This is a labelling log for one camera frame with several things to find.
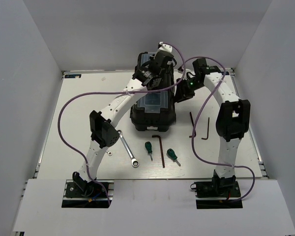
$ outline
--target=wrench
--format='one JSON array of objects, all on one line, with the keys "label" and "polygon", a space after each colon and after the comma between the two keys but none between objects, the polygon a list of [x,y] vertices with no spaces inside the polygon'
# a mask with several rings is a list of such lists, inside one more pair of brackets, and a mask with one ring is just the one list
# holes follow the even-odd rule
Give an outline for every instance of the wrench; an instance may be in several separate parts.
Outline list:
[{"label": "wrench", "polygon": [[122,144],[124,145],[124,148],[126,149],[128,155],[130,156],[132,167],[137,168],[140,163],[138,162],[138,160],[136,158],[134,158],[134,155],[133,155],[128,143],[126,142],[126,140],[124,139],[124,137],[122,135],[122,131],[118,130],[118,133],[119,133],[119,136],[120,136],[120,140],[122,141]]}]

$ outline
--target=gray wall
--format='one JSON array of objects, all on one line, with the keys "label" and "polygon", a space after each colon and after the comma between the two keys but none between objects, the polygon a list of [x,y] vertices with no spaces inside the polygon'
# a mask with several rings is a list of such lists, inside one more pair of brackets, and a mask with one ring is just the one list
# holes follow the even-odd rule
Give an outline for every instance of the gray wall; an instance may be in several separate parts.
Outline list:
[{"label": "gray wall", "polygon": [[271,0],[24,0],[61,70],[133,69],[159,41],[236,66]]},{"label": "gray wall", "polygon": [[236,77],[252,105],[265,168],[278,179],[295,226],[295,1],[271,3]]},{"label": "gray wall", "polygon": [[61,72],[21,0],[0,0],[0,236],[34,174]]}]

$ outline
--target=cable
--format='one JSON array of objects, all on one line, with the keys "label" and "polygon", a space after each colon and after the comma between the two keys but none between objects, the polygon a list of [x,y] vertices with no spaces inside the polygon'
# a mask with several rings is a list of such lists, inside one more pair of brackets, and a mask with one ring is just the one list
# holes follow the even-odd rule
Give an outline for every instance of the cable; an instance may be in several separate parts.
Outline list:
[{"label": "cable", "polygon": [[[169,43],[164,43],[164,44],[167,44],[169,46],[172,46],[177,52],[178,54],[180,55],[181,57],[181,60],[182,60],[182,64],[185,68],[186,64],[185,64],[185,59],[181,53],[181,51],[174,45],[171,45]],[[109,196],[108,196],[108,192],[107,192],[107,189],[105,188],[105,186],[101,183],[101,182],[98,182],[96,180],[94,180],[91,176],[90,176],[90,173],[89,173],[89,162],[86,158],[86,156],[78,149],[76,149],[75,147],[73,147],[71,144],[69,144],[63,137],[62,135],[62,132],[61,132],[61,127],[60,127],[60,122],[61,122],[61,117],[62,117],[62,114],[63,114],[63,111],[64,109],[72,102],[74,101],[75,99],[79,98],[79,97],[84,97],[84,96],[88,96],[88,95],[96,95],[96,94],[129,94],[129,93],[152,93],[152,92],[162,92],[162,91],[167,91],[167,90],[170,90],[171,88],[175,87],[176,85],[178,85],[182,79],[184,78],[184,75],[185,75],[185,70],[183,71],[182,73],[182,76],[181,78],[173,85],[167,87],[167,88],[162,88],[162,89],[158,89],[158,90],[150,90],[150,91],[128,91],[128,92],[125,92],[125,91],[121,91],[121,92],[86,92],[86,93],[82,93],[82,94],[79,94],[73,98],[71,98],[69,101],[67,101],[64,106],[61,108],[60,112],[59,112],[59,116],[58,116],[58,121],[57,121],[57,128],[58,128],[58,134],[61,138],[61,140],[63,141],[63,143],[65,145],[67,145],[70,149],[76,151],[77,153],[79,153],[83,158],[84,158],[84,161],[85,161],[85,164],[86,164],[86,169],[87,169],[87,175],[88,175],[88,178],[93,181],[94,183],[96,184],[99,184],[104,190],[105,190],[105,194],[106,194],[106,197],[107,197],[107,201],[108,201],[108,205],[110,206],[110,199],[109,199]]]},{"label": "cable", "polygon": [[223,83],[224,81],[224,78],[225,78],[225,75],[226,75],[226,69],[225,67],[220,63],[218,62],[217,60],[213,59],[213,58],[209,58],[209,57],[192,57],[192,58],[189,58],[185,61],[185,63],[187,63],[188,61],[192,60],[192,59],[198,59],[198,58],[206,58],[206,59],[209,59],[209,60],[212,60],[214,62],[216,62],[217,64],[219,64],[222,68],[223,68],[223,76],[222,78],[220,79],[220,81],[218,82],[218,84],[215,86],[215,88],[213,89],[213,91],[210,93],[210,95],[206,98],[206,100],[204,101],[202,107],[200,108],[199,110],[199,113],[194,121],[194,126],[193,126],[193,129],[192,129],[192,138],[191,138],[191,146],[192,146],[192,151],[194,153],[194,155],[202,162],[205,162],[207,164],[210,164],[210,165],[216,165],[216,166],[228,166],[228,167],[234,167],[234,168],[245,168],[245,169],[248,169],[251,174],[252,174],[252,184],[251,184],[251,187],[250,189],[248,190],[248,192],[238,198],[238,199],[235,199],[235,200],[231,200],[231,202],[236,202],[236,201],[239,201],[239,200],[242,200],[243,198],[247,197],[248,194],[252,191],[254,185],[255,185],[255,180],[256,180],[256,177],[255,177],[255,173],[253,172],[252,169],[250,169],[248,166],[232,166],[230,164],[222,164],[222,163],[215,163],[215,162],[210,162],[210,161],[206,161],[204,159],[202,159],[196,152],[195,150],[195,144],[194,144],[194,138],[195,138],[195,132],[196,132],[196,127],[197,127],[197,123],[198,123],[198,120],[199,120],[199,117],[204,109],[204,107],[206,106],[207,102],[210,100],[210,98],[213,96],[213,94],[215,93],[215,91],[217,91],[217,89],[220,87],[221,83]]}]

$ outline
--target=white panel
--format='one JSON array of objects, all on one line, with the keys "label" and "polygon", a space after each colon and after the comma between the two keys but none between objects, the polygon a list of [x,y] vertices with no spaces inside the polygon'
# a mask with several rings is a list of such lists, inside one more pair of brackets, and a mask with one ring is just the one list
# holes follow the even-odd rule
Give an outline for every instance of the white panel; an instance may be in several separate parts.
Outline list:
[{"label": "white panel", "polygon": [[236,70],[270,177],[295,225],[295,1],[273,1]]},{"label": "white panel", "polygon": [[271,0],[24,0],[62,70],[133,69],[159,41],[236,66]]},{"label": "white panel", "polygon": [[0,236],[34,174],[61,72],[21,0],[0,0]]},{"label": "white panel", "polygon": [[[26,236],[285,236],[295,234],[280,187],[258,180],[242,209],[196,209],[192,180],[117,180],[109,209],[61,208],[65,180],[30,180],[15,224]],[[251,180],[240,180],[246,191]]]},{"label": "white panel", "polygon": [[[70,179],[72,173],[78,171],[83,163],[83,158],[78,153],[69,149],[60,139],[57,130],[57,120],[60,109],[72,97],[83,92],[90,91],[122,91],[128,83],[133,72],[107,72],[82,74],[78,79],[64,79],[59,95],[55,115],[38,178],[61,178]],[[225,78],[226,84],[234,90],[230,76]],[[199,161],[191,149],[192,124],[189,112],[193,113],[195,119],[204,100],[209,95],[207,88],[196,91],[193,99],[175,105],[177,122],[167,132],[136,131],[129,118],[129,112],[120,120],[117,129],[121,129],[135,158],[140,166],[134,169],[130,158],[119,140],[109,148],[112,156],[105,155],[98,170],[99,179],[132,179],[132,178],[211,178],[215,166]],[[90,141],[89,114],[92,110],[100,111],[107,106],[115,95],[92,95],[79,98],[72,102],[64,111],[61,120],[61,129],[65,139],[87,153]],[[220,137],[215,128],[215,121],[219,106],[212,98],[205,107],[197,126],[197,137],[195,138],[198,154],[209,161],[218,160]],[[207,136],[207,119],[210,117],[209,139],[202,140]],[[162,168],[159,140],[152,138],[157,134],[162,137],[163,151],[165,153],[165,168]],[[147,154],[144,143],[150,141],[153,148],[153,161]],[[177,163],[166,156],[167,149],[174,149],[178,156]],[[236,159],[237,165],[248,165],[256,176],[261,177],[256,150],[254,149],[248,133],[242,139],[238,148]],[[236,169],[237,177],[251,177],[246,169]]]}]

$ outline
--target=green screwdriver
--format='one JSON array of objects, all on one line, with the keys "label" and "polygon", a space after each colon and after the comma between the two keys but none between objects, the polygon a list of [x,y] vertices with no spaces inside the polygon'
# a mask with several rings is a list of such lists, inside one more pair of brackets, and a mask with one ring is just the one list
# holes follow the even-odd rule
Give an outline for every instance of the green screwdriver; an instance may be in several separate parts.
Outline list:
[{"label": "green screwdriver", "polygon": [[178,158],[178,157],[176,156],[174,150],[172,150],[171,148],[168,149],[168,150],[167,150],[167,154],[169,155],[169,157],[170,157],[173,161],[175,161],[175,162],[177,163],[177,165],[181,166],[181,164],[177,161],[177,158]]},{"label": "green screwdriver", "polygon": [[151,144],[151,142],[146,142],[145,143],[145,146],[146,146],[146,149],[147,149],[147,153],[151,157],[151,161],[153,161],[153,158],[152,158],[152,144]]}]

